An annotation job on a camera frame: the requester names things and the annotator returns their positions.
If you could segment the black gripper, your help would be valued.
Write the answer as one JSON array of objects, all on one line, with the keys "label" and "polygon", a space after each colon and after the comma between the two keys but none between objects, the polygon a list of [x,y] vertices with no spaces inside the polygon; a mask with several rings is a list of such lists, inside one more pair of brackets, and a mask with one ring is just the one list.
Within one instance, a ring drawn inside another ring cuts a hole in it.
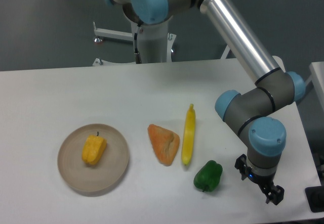
[{"label": "black gripper", "polygon": [[285,190],[283,187],[273,184],[274,170],[262,169],[258,167],[246,166],[246,155],[242,154],[236,159],[234,167],[239,170],[241,180],[248,178],[250,181],[257,184],[266,196],[266,204],[270,202],[278,205],[284,199]]}]

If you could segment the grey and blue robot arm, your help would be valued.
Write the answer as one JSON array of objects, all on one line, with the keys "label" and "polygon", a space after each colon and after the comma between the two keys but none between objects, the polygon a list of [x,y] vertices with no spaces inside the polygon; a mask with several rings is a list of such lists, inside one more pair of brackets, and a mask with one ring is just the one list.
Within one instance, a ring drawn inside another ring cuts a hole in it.
[{"label": "grey and blue robot arm", "polygon": [[105,0],[122,5],[134,23],[132,42],[135,61],[166,62],[167,35],[151,30],[169,19],[197,7],[214,24],[224,41],[255,84],[248,93],[229,90],[215,103],[220,118],[246,145],[247,153],[237,158],[235,168],[242,178],[259,186],[266,201],[279,204],[284,189],[273,179],[286,145],[286,129],[270,114],[301,99],[305,83],[295,72],[284,72],[269,55],[241,17],[231,0]]}]

